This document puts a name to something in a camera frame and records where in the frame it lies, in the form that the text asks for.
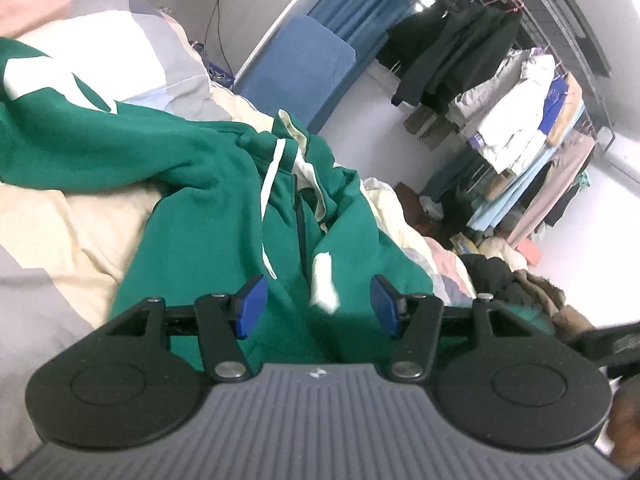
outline black jacket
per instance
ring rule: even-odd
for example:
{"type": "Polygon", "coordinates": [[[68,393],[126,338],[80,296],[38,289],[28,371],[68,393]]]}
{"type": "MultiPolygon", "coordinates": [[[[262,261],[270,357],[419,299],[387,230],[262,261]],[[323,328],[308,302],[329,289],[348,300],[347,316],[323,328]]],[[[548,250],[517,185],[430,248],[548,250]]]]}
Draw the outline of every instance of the black jacket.
{"type": "Polygon", "coordinates": [[[404,72],[392,102],[417,105],[422,101],[444,113],[456,95],[494,76],[522,16],[472,4],[442,17],[442,8],[433,7],[428,16],[414,14],[389,31],[389,43],[401,54],[403,64],[424,49],[404,72]]]}
{"type": "Polygon", "coordinates": [[[537,305],[535,299],[514,279],[513,272],[500,258],[487,259],[483,254],[463,254],[460,259],[465,264],[476,292],[493,294],[496,300],[507,304],[526,307],[537,305]]]}

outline bed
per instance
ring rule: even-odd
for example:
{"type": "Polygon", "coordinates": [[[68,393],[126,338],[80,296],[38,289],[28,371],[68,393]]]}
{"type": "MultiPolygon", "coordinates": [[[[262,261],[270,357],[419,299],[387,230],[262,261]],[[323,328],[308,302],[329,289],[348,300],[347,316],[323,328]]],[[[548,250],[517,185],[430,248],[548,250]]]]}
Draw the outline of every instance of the bed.
{"type": "MultiPolygon", "coordinates": [[[[191,121],[273,127],[212,83],[182,27],[145,0],[0,0],[0,9],[0,36],[37,48],[102,96],[191,121]]],[[[393,189],[375,179],[360,189],[378,228],[430,277],[434,294],[470,304],[475,292],[460,260],[406,224],[393,189]]],[[[24,405],[30,375],[105,323],[161,197],[153,182],[94,194],[0,184],[3,470],[40,445],[24,405]]]]}

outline logo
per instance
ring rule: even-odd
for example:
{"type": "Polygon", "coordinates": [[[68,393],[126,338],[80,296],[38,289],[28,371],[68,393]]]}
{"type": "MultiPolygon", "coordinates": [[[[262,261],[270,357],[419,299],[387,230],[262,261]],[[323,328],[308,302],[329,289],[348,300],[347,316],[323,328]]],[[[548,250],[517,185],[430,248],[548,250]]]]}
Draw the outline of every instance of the logo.
{"type": "Polygon", "coordinates": [[[324,368],[316,368],[315,370],[311,370],[309,372],[309,375],[312,376],[314,379],[322,379],[327,375],[327,371],[324,370],[324,368]]]}

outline ceiling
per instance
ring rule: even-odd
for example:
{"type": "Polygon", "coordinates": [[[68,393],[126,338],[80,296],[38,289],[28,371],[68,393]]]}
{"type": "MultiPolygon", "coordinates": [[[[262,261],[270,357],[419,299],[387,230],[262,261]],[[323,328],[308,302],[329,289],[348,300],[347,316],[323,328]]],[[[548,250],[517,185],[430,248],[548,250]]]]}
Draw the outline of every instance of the ceiling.
{"type": "Polygon", "coordinates": [[[575,0],[611,65],[599,78],[614,129],[640,140],[640,0],[575,0]]]}

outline blue clothing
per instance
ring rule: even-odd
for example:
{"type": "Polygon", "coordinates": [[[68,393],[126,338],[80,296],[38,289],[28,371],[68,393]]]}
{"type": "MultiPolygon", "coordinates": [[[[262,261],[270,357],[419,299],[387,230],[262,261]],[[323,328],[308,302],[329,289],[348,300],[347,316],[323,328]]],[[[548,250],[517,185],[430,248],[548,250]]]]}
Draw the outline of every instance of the blue clothing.
{"type": "MultiPolygon", "coordinates": [[[[580,106],[571,125],[564,132],[562,140],[564,140],[573,129],[583,112],[584,103],[580,106]]],[[[466,226],[475,231],[485,231],[489,226],[496,227],[522,196],[527,187],[529,187],[529,184],[531,184],[540,170],[551,160],[551,157],[557,149],[557,146],[549,146],[546,144],[524,173],[511,182],[500,196],[495,200],[480,199],[478,206],[474,204],[476,212],[466,226]]]]}
{"type": "Polygon", "coordinates": [[[551,82],[549,92],[546,94],[545,104],[543,107],[543,117],[538,130],[548,135],[551,128],[560,114],[569,85],[561,77],[557,77],[551,82]]]}

